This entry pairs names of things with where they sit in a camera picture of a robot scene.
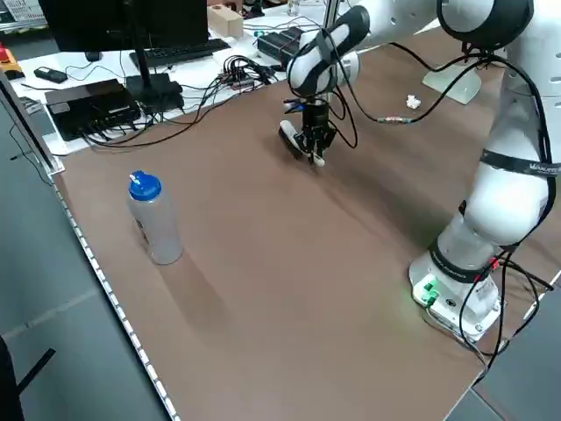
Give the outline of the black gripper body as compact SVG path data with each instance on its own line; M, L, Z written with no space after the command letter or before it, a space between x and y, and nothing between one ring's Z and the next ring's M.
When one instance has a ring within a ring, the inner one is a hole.
M302 110L302 129L305 132L329 128L330 108L326 103L305 103Z

